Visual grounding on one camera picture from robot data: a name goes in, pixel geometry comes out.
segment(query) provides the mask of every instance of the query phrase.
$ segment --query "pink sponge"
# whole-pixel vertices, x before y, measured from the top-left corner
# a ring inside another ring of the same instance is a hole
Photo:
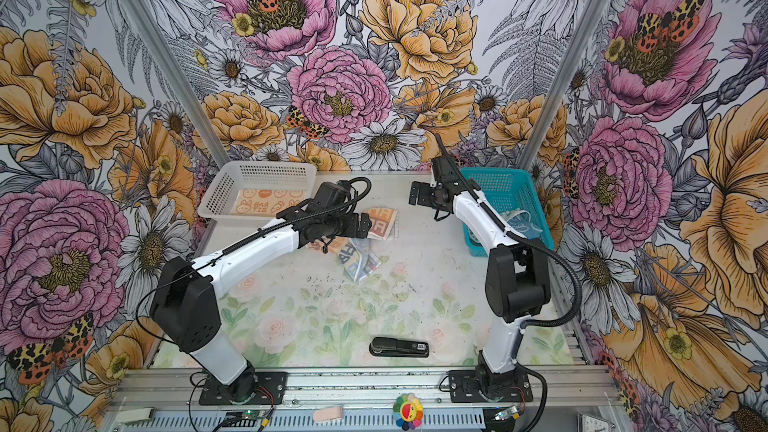
[[[331,407],[327,409],[315,410],[312,418],[315,422],[320,424],[321,422],[327,422],[328,420],[340,419],[342,417],[341,407]]]

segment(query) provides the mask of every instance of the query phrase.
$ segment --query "rainbow flower toy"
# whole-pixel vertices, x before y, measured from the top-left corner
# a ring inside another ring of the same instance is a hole
[[[397,426],[403,430],[413,430],[422,424],[424,407],[413,394],[398,397],[392,410],[395,412]]]

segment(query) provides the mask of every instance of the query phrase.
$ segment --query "white plastic basket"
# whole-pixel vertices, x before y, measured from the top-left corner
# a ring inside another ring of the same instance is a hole
[[[270,217],[239,216],[232,214],[237,196],[248,188],[269,188],[304,191],[312,196],[317,169],[312,164],[297,162],[227,162],[203,196],[197,209],[201,217],[212,218],[229,226],[262,226]]]

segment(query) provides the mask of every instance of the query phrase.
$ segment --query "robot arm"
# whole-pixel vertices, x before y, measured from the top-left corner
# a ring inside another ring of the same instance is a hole
[[[488,203],[472,180],[460,176],[456,163],[446,152],[432,160],[432,183],[414,182],[409,203],[434,208],[435,220],[456,214],[472,231],[488,254],[485,297],[496,314],[489,342],[478,357],[477,376],[483,393],[514,384],[517,354],[524,334],[524,322],[549,302],[548,260],[537,248],[521,244],[522,235],[506,223]]]
[[[352,184],[368,188],[352,197]],[[338,184],[324,182],[314,198],[277,214],[259,232],[192,262],[174,258],[165,265],[150,307],[150,316],[178,345],[216,379],[230,386],[232,401],[248,398],[253,374],[245,358],[221,327],[218,300],[248,275],[268,262],[304,245],[335,237],[364,238],[371,221],[354,213],[355,204],[370,190],[367,178]]]

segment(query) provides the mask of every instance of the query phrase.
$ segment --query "red wire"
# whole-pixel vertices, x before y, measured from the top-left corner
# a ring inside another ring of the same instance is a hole
[[[523,401],[523,410],[520,410],[520,413],[522,414],[525,412],[525,396],[523,395],[523,390],[520,387],[513,387],[513,389],[517,389],[520,392],[520,400]]]

